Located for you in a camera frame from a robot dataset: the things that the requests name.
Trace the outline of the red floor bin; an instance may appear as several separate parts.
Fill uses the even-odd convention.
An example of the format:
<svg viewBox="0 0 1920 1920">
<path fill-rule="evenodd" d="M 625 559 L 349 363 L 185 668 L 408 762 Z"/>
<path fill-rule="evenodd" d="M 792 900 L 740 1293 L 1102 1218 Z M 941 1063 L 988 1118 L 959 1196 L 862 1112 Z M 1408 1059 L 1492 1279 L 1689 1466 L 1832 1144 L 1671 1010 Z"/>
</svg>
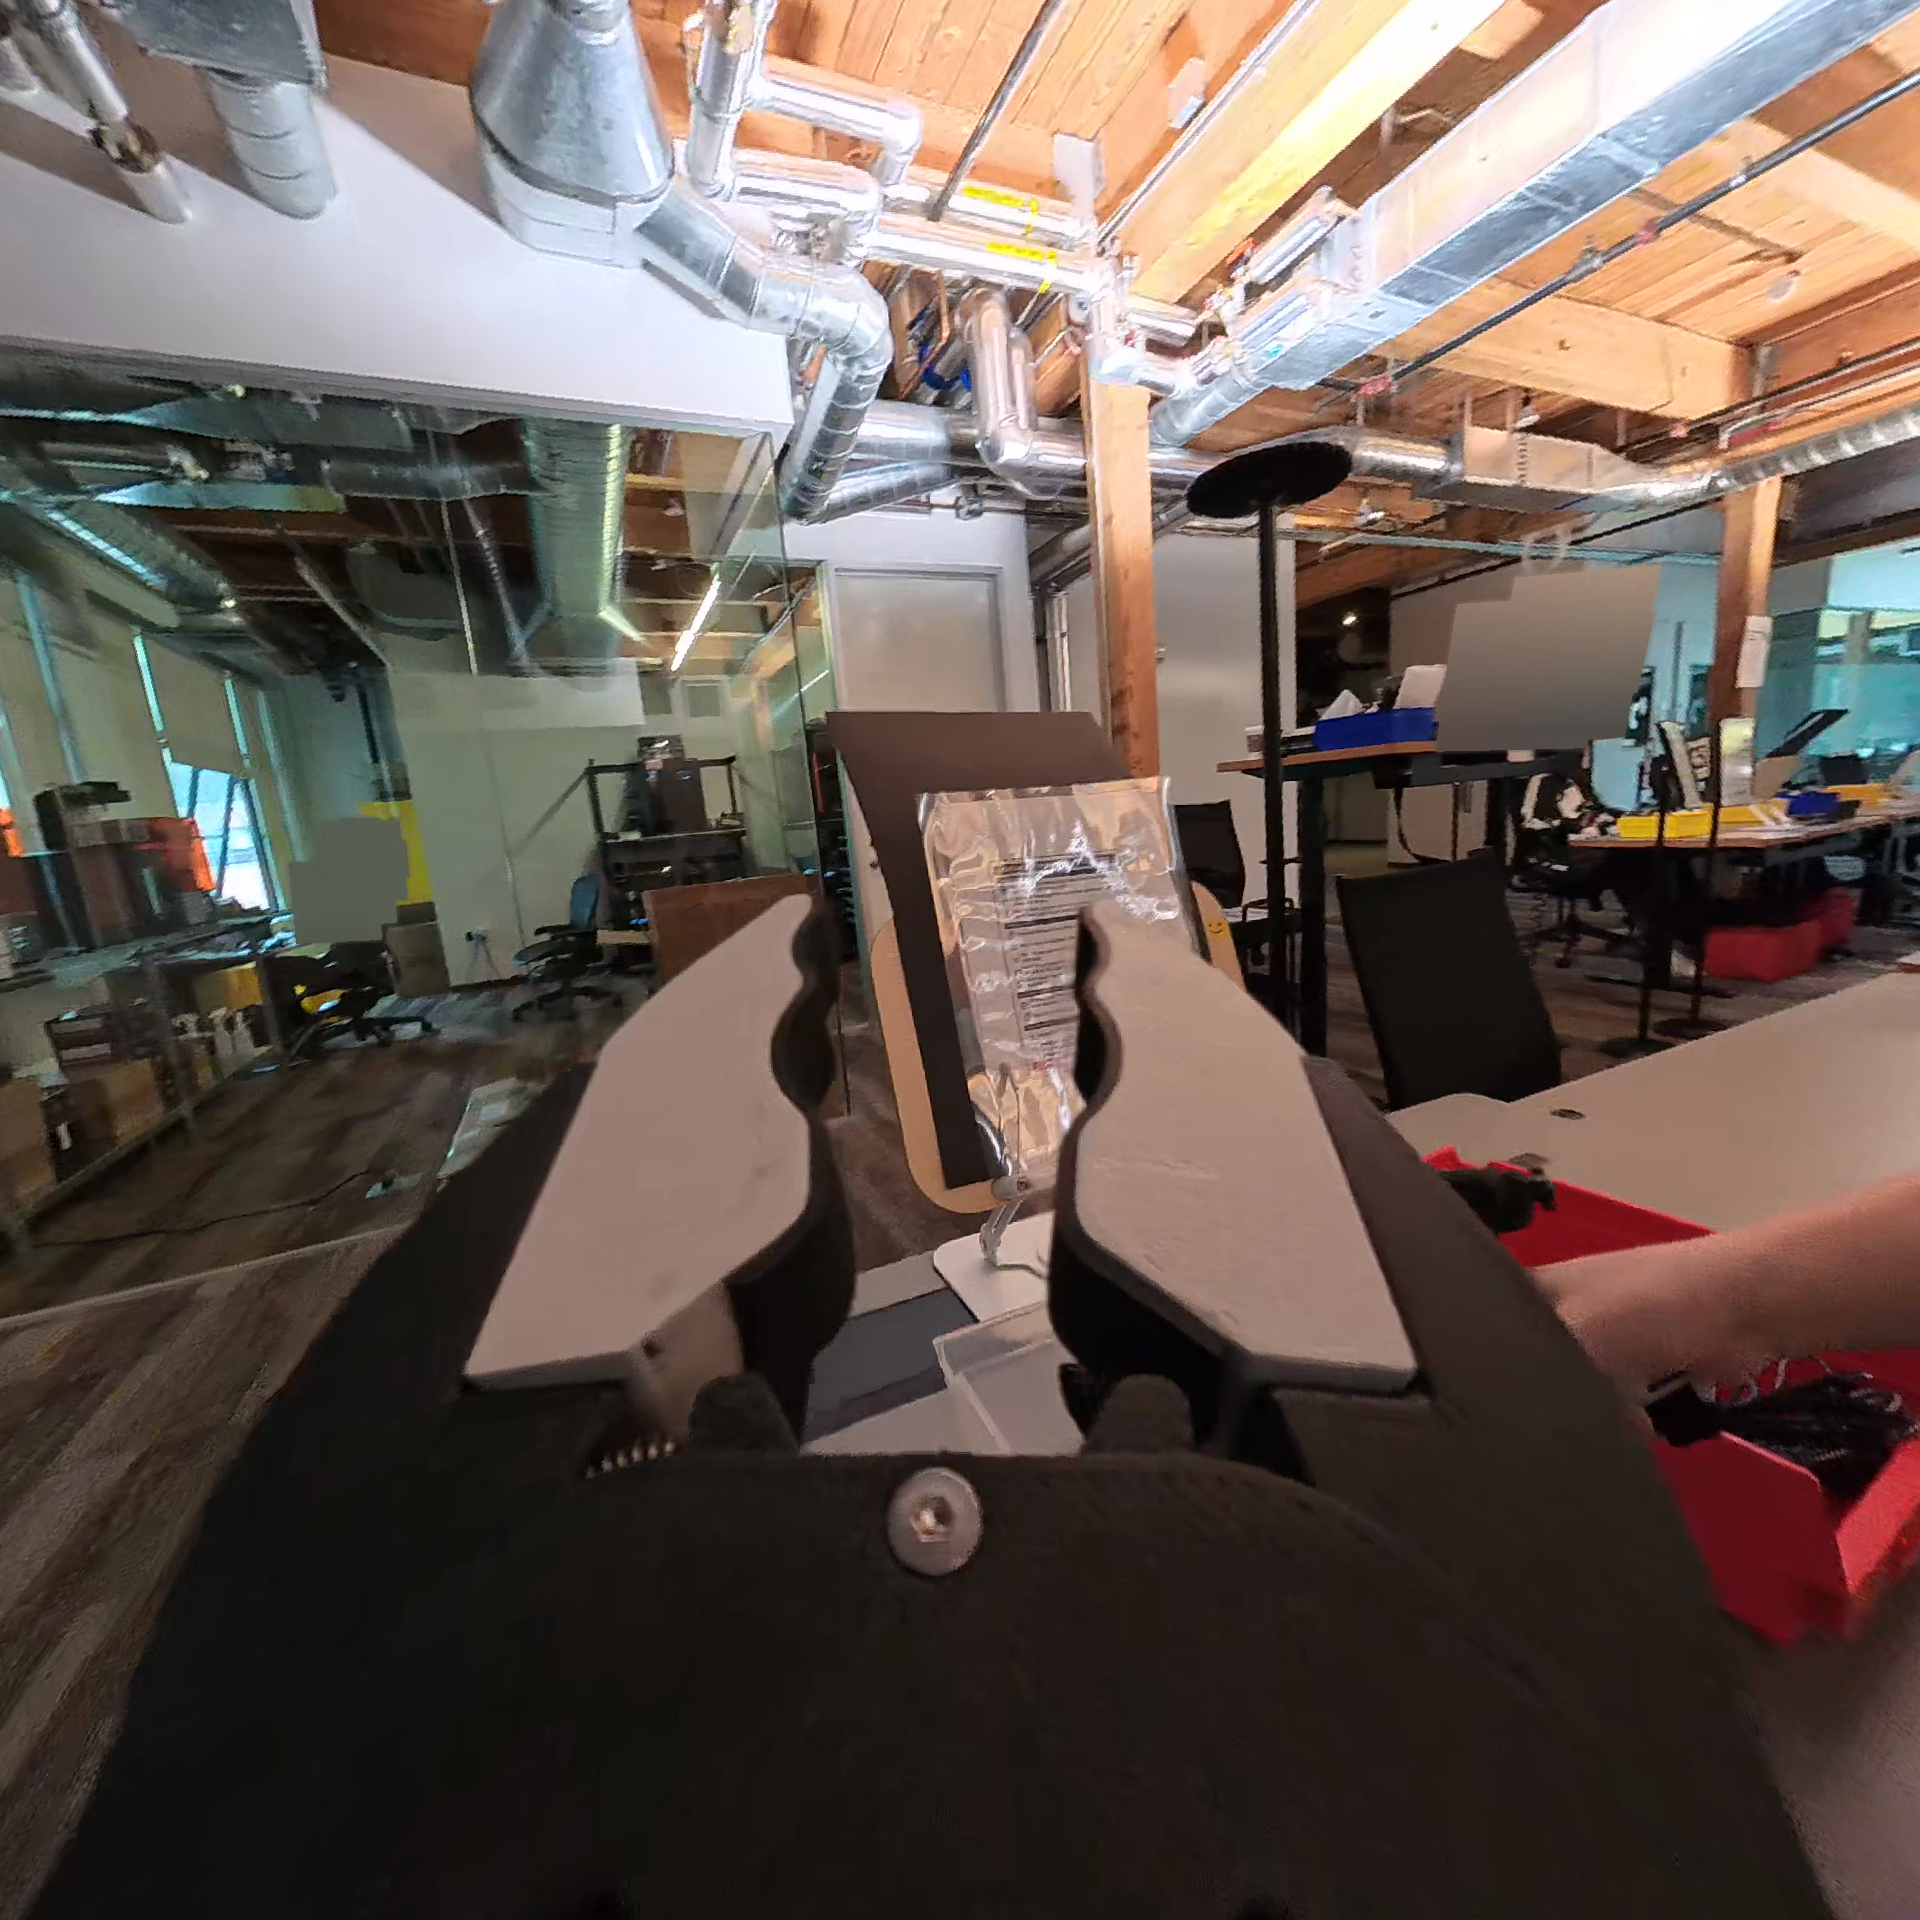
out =
<svg viewBox="0 0 1920 1920">
<path fill-rule="evenodd" d="M 1861 892 L 1829 887 L 1801 903 L 1787 920 L 1717 923 L 1704 945 L 1707 979 L 1775 986 L 1810 975 L 1854 945 L 1861 923 Z"/>
</svg>

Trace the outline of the red plastic bin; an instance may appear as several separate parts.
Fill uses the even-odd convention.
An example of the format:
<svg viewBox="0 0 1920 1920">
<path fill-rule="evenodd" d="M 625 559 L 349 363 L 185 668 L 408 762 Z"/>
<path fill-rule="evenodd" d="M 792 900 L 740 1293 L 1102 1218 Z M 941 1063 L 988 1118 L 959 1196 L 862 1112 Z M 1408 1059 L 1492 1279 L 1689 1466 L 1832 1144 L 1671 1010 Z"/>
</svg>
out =
<svg viewBox="0 0 1920 1920">
<path fill-rule="evenodd" d="M 1516 1163 L 1426 1156 L 1527 1270 L 1707 1237 Z M 1854 1635 L 1915 1564 L 1918 1352 L 1773 1361 L 1741 1387 L 1663 1383 L 1652 1455 L 1717 1603 L 1766 1640 Z"/>
</svg>

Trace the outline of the large cardboard box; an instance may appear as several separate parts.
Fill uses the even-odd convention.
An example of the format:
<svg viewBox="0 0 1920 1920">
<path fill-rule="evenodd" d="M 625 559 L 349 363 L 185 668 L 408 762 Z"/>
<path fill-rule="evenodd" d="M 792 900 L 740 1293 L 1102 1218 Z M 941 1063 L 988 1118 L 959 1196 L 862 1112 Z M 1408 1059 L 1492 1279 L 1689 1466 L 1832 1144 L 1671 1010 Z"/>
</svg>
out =
<svg viewBox="0 0 1920 1920">
<path fill-rule="evenodd" d="M 662 883 L 642 896 L 661 986 L 686 975 L 779 900 L 811 900 L 817 887 L 800 875 Z"/>
</svg>

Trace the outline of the silver round ventilation duct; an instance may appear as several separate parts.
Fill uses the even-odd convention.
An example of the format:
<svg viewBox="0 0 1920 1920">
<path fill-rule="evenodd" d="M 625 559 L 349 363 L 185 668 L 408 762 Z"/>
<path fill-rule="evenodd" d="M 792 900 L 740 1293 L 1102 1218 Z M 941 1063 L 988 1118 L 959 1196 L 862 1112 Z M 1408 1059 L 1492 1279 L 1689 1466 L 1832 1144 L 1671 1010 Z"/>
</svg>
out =
<svg viewBox="0 0 1920 1920">
<path fill-rule="evenodd" d="M 1141 320 L 1109 257 L 1019 247 L 1011 225 L 890 218 L 922 144 L 896 98 L 766 63 L 776 5 L 697 17 L 691 121 L 666 132 L 628 5 L 498 5 L 471 73 L 472 124 L 500 225 L 542 253 L 654 271 L 688 300 L 814 349 L 779 457 L 779 513 L 827 517 L 894 361 L 868 253 L 957 277 L 1059 286 Z"/>
</svg>

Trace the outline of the white tablet stand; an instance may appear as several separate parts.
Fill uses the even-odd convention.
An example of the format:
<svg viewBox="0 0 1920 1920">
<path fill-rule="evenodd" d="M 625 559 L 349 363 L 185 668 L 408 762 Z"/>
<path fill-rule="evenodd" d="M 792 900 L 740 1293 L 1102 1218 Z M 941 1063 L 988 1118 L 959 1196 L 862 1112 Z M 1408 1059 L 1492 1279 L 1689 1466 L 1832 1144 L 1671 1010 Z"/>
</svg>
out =
<svg viewBox="0 0 1920 1920">
<path fill-rule="evenodd" d="M 1012 1178 L 941 1190 L 940 1204 L 977 1217 L 973 1228 L 933 1250 L 937 1276 L 973 1321 L 1042 1308 L 1055 1234 L 1052 1183 Z"/>
</svg>

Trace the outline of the blue office chair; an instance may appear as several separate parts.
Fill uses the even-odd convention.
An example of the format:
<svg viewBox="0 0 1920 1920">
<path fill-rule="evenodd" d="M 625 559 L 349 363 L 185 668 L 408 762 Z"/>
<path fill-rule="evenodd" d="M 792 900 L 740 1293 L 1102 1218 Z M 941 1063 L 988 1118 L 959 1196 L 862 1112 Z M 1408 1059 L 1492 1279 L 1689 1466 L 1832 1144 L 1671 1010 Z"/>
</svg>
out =
<svg viewBox="0 0 1920 1920">
<path fill-rule="evenodd" d="M 595 975 L 597 916 L 599 879 L 588 872 L 573 882 L 562 920 L 538 925 L 530 941 L 515 952 L 515 980 L 528 993 L 509 1008 L 509 1020 L 551 1008 L 569 1013 L 576 1002 L 599 1002 L 617 1010 L 625 1006 L 624 995 Z"/>
</svg>

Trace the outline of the silver rectangular air duct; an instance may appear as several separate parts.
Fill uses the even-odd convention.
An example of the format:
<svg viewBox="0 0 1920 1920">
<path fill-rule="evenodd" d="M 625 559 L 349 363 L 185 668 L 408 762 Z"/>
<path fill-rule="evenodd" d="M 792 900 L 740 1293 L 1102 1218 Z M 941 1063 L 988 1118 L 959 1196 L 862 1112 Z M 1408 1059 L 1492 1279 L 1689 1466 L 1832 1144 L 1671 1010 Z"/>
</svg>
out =
<svg viewBox="0 0 1920 1920">
<path fill-rule="evenodd" d="M 1187 444 L 1265 388 L 1309 388 L 1502 275 L 1669 163 L 1894 27 L 1906 3 L 1615 3 L 1338 222 L 1162 401 Z"/>
</svg>

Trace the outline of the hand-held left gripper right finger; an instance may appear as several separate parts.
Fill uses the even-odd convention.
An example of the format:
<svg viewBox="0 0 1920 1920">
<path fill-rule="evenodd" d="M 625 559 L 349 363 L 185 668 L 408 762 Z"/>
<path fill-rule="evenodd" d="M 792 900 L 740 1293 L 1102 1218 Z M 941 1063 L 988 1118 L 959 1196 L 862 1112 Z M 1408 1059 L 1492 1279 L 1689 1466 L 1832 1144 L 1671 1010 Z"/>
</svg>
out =
<svg viewBox="0 0 1920 1920">
<path fill-rule="evenodd" d="M 1199 1427 L 1269 1387 L 1400 1399 L 1416 1355 L 1296 1042 L 1113 903 L 1083 913 L 1075 995 L 1047 1270 L 1070 1360 L 1172 1381 Z"/>
</svg>

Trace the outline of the wooden sign board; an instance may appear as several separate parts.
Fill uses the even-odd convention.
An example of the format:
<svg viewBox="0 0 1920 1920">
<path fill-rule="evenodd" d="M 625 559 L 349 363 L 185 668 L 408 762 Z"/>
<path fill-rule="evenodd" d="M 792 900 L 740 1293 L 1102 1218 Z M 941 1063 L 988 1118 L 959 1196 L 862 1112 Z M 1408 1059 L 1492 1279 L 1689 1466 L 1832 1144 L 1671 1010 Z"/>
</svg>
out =
<svg viewBox="0 0 1920 1920">
<path fill-rule="evenodd" d="M 1087 713 L 839 712 L 827 738 L 883 887 L 862 927 L 907 1163 L 956 1213 L 1042 1196 L 1079 1110 L 1083 911 L 1113 904 L 1243 987 L 1171 788 L 1128 776 Z"/>
</svg>

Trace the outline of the clear plastic bin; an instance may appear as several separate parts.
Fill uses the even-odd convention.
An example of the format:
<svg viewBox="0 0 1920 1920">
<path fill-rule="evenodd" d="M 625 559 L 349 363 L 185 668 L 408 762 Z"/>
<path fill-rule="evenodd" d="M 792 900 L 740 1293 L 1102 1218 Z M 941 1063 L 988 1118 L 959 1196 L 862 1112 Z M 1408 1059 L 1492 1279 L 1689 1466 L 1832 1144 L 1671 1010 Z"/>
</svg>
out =
<svg viewBox="0 0 1920 1920">
<path fill-rule="evenodd" d="M 1008 1312 L 956 1327 L 933 1340 L 964 1452 L 1000 1457 L 1072 1457 L 1083 1434 L 1069 1413 L 1047 1308 Z"/>
</svg>

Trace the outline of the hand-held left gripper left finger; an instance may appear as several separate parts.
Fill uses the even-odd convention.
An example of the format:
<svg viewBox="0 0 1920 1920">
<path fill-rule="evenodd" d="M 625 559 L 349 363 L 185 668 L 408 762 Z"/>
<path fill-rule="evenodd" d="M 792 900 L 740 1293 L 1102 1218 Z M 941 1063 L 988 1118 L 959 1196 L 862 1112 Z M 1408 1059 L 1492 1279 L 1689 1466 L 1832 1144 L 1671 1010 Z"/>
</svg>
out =
<svg viewBox="0 0 1920 1920">
<path fill-rule="evenodd" d="M 619 1387 L 693 1410 L 759 1375 L 805 1410 L 851 1312 L 851 1211 L 822 1105 L 837 935 L 785 898 L 603 1046 L 472 1339 L 475 1390 Z"/>
</svg>

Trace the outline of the metal shelf with boxes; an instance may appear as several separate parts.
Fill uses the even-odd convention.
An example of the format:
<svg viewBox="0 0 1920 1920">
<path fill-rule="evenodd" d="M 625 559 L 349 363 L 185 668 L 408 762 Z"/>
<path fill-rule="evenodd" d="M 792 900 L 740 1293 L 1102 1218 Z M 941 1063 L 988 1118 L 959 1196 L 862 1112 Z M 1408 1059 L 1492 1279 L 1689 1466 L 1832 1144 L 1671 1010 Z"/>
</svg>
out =
<svg viewBox="0 0 1920 1920">
<path fill-rule="evenodd" d="M 272 900 L 229 900 L 198 820 L 142 815 L 117 781 L 34 795 L 26 848 L 4 815 L 4 1234 L 84 1186 L 261 1057 Z"/>
</svg>

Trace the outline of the black metal storage rack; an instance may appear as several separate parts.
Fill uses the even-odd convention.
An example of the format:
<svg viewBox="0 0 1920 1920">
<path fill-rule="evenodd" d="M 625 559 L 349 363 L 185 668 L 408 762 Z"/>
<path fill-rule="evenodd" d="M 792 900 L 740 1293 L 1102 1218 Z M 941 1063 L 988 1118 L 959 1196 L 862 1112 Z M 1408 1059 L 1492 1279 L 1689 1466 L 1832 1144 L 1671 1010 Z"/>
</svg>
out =
<svg viewBox="0 0 1920 1920">
<path fill-rule="evenodd" d="M 664 733 L 639 747 L 583 772 L 599 925 L 614 930 L 646 925 L 651 892 L 749 875 L 737 754 L 691 757 Z"/>
</svg>

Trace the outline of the person's right forearm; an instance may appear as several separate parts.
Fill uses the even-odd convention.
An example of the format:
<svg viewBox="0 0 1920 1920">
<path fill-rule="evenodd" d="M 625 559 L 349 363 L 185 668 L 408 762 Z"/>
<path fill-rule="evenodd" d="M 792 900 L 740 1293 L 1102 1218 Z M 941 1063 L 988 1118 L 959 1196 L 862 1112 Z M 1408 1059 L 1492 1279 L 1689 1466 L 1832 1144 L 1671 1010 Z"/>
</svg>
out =
<svg viewBox="0 0 1920 1920">
<path fill-rule="evenodd" d="M 1744 1231 L 1596 1253 L 1532 1275 L 1630 1397 L 1729 1384 L 1768 1361 L 1918 1346 L 1912 1172 Z"/>
</svg>

